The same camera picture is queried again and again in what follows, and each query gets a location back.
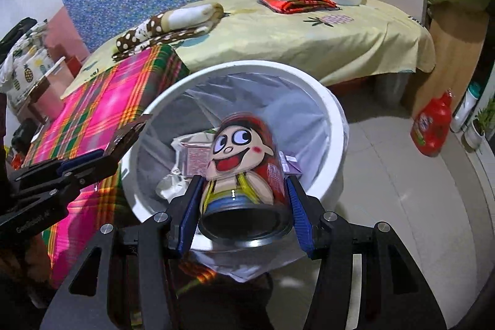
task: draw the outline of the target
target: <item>cartoon mouth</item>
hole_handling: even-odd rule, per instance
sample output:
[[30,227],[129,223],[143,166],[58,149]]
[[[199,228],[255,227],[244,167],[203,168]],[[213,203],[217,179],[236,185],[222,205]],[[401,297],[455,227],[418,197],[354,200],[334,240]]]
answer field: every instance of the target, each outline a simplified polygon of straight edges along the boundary
[[246,150],[233,155],[232,157],[224,158],[223,160],[214,160],[215,167],[219,172],[229,171],[236,168],[243,160],[244,155],[248,152],[249,147]]

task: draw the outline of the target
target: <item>white flower pot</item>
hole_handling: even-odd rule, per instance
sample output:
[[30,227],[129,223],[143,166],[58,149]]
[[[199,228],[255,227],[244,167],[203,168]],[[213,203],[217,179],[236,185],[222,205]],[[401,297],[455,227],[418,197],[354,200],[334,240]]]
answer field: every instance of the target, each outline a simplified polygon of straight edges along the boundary
[[478,149],[478,147],[480,147],[483,136],[481,136],[474,128],[473,121],[469,123],[466,132],[464,132],[464,139],[466,140],[468,146],[471,147],[473,150],[476,150]]

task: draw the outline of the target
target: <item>red can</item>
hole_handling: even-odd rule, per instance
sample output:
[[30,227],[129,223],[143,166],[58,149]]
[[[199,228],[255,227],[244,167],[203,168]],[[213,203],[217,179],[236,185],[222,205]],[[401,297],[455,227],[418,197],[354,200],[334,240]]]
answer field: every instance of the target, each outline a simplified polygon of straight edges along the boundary
[[268,126],[251,114],[222,121],[210,148],[199,223],[203,235],[238,247],[286,234],[292,219],[277,149]]
[[418,114],[411,129],[414,144],[424,155],[438,155],[449,134],[452,111],[452,93],[446,91],[441,98],[432,98]]

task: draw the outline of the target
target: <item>cartoon eye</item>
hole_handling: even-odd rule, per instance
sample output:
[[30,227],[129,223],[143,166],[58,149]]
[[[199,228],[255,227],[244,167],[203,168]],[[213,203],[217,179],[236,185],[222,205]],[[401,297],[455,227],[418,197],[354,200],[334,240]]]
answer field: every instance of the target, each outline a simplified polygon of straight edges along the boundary
[[244,129],[240,129],[235,131],[232,135],[232,143],[237,145],[248,144],[251,141],[251,133],[245,131]]
[[217,138],[217,140],[215,140],[215,145],[213,147],[213,153],[216,154],[222,151],[226,144],[227,144],[227,135],[223,135]]

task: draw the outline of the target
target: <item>yellow tablecloth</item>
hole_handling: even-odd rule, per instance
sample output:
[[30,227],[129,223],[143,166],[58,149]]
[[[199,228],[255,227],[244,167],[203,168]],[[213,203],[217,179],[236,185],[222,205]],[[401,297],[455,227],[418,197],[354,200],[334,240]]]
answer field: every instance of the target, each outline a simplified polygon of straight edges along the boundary
[[[174,46],[191,71],[223,62],[259,59],[295,66],[329,86],[389,72],[429,72],[435,66],[429,32],[401,10],[377,0],[363,0],[360,6],[342,6],[338,11],[294,15],[275,13],[257,0],[213,1],[222,4],[229,15],[210,34]],[[332,23],[332,27],[314,25],[317,19],[325,22],[330,15],[353,20]],[[114,65],[111,56],[116,51],[116,38],[87,59],[65,95]]]

